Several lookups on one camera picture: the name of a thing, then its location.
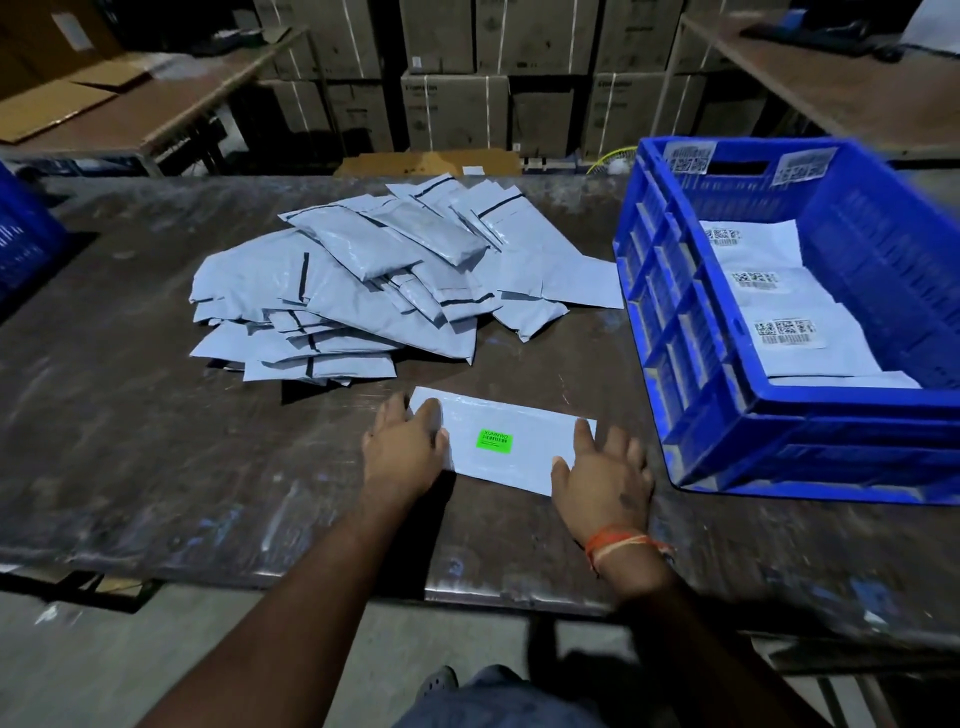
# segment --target forearm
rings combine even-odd
[[[406,515],[361,501],[144,718],[141,728],[320,725]]]
[[[667,667],[664,686],[706,726],[826,725],[733,631],[708,623],[696,595],[649,546],[624,546],[601,563],[641,641]]]

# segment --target wooden table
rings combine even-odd
[[[187,60],[180,66],[179,78],[164,77],[161,71],[160,78],[149,79],[46,132],[19,144],[0,144],[0,158],[136,158],[150,176],[162,177],[153,155],[254,78],[303,33],[293,29],[260,48]]]
[[[611,257],[624,180],[501,183],[580,250]],[[349,388],[245,384],[187,356],[205,332],[187,302],[205,256],[281,228],[283,210],[380,194],[382,181],[53,180],[51,191],[75,195],[61,216],[96,239],[0,326],[0,562],[270,586],[353,503],[379,404],[426,385],[642,433],[654,534],[716,609],[736,604],[742,628],[960,650],[960,512],[675,490],[625,311],[574,307],[527,344],[487,317],[472,367],[407,350],[397,379]],[[468,477],[448,478],[407,524],[378,593],[593,618],[612,607],[548,498]]]
[[[907,50],[899,63],[739,35],[782,13],[684,14],[681,22],[824,131],[891,159],[960,158],[960,61]]]

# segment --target crate handle hole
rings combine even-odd
[[[712,161],[707,168],[709,175],[724,177],[762,177],[770,166],[769,161]]]

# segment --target yellow cable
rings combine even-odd
[[[624,152],[631,152],[632,154],[636,154],[636,147],[620,147],[619,149],[614,149],[612,152],[607,152],[605,155],[603,155],[593,163],[593,166],[587,170],[587,174],[592,172],[597,167],[601,166],[605,161],[607,161],[607,159],[611,157],[615,157],[616,155],[622,154]]]

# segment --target orange thread bracelet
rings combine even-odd
[[[590,568],[597,571],[597,564],[600,559],[612,551],[616,551],[621,546],[627,546],[629,544],[652,546],[664,554],[673,551],[673,548],[667,544],[662,544],[635,528],[608,525],[593,534],[587,540],[586,546],[584,546],[584,552],[587,554]]]

